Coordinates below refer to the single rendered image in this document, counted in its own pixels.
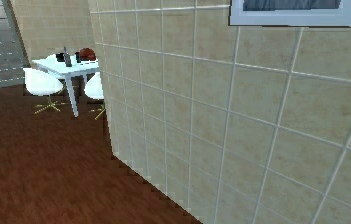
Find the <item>dark red round object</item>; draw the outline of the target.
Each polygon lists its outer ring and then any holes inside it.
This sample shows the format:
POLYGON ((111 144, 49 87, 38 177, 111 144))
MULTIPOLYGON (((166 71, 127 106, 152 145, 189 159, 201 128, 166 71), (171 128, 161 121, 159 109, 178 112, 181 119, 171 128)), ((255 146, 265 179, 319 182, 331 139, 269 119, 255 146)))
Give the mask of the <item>dark red round object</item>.
POLYGON ((79 51, 79 57, 81 61, 95 61, 96 54, 95 51, 90 48, 82 48, 79 51))

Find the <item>dark grey upright bottle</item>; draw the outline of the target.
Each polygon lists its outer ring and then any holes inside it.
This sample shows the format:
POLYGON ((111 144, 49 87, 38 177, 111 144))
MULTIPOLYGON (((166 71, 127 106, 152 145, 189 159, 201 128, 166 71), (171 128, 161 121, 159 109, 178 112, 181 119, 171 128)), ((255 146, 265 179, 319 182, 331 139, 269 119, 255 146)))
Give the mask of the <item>dark grey upright bottle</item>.
POLYGON ((64 61, 65 61, 66 67, 72 67, 71 58, 70 58, 70 55, 67 51, 66 46, 63 47, 63 51, 64 51, 63 53, 64 53, 64 61))

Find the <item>white framed wall picture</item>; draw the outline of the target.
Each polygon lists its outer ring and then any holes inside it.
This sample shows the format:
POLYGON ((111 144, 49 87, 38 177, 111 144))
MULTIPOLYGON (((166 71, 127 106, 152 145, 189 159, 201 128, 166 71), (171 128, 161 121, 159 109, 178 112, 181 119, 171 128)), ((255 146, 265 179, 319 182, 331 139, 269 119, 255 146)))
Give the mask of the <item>white framed wall picture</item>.
POLYGON ((351 28, 351 0, 231 0, 231 26, 351 28))

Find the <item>white shell chair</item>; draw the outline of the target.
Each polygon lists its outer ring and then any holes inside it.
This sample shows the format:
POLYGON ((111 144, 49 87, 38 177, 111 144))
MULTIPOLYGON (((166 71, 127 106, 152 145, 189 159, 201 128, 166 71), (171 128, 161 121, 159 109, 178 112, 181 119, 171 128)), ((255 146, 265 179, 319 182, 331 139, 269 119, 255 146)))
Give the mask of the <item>white shell chair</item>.
MULTIPOLYGON (((91 99, 104 100, 100 72, 94 73, 94 76, 90 78, 90 80, 85 85, 84 92, 86 96, 91 99)), ((105 110, 106 110, 105 103, 103 101, 101 108, 90 110, 89 112, 99 111, 98 115, 95 117, 95 120, 97 120, 105 112, 105 110)))
POLYGON ((60 112, 59 106, 64 105, 64 102, 53 101, 51 96, 64 88, 63 83, 53 75, 41 70, 24 68, 23 71, 26 90, 31 95, 47 97, 46 104, 35 106, 36 111, 34 114, 39 114, 47 109, 60 112))

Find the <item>white square table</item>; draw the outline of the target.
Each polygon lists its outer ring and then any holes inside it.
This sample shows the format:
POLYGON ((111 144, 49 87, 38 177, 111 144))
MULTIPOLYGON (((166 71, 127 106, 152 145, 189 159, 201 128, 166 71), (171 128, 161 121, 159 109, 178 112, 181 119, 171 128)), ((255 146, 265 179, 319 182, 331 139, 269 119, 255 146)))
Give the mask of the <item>white square table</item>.
POLYGON ((49 72, 54 72, 64 77, 67 91, 71 103, 73 115, 77 117, 79 115, 77 108, 77 101, 75 98, 75 91, 72 84, 73 77, 82 77, 84 83, 87 83, 87 75, 96 73, 99 71, 98 61, 85 61, 83 63, 77 63, 75 57, 72 56, 72 66, 67 67, 64 62, 53 62, 48 59, 33 60, 38 69, 44 69, 49 72))

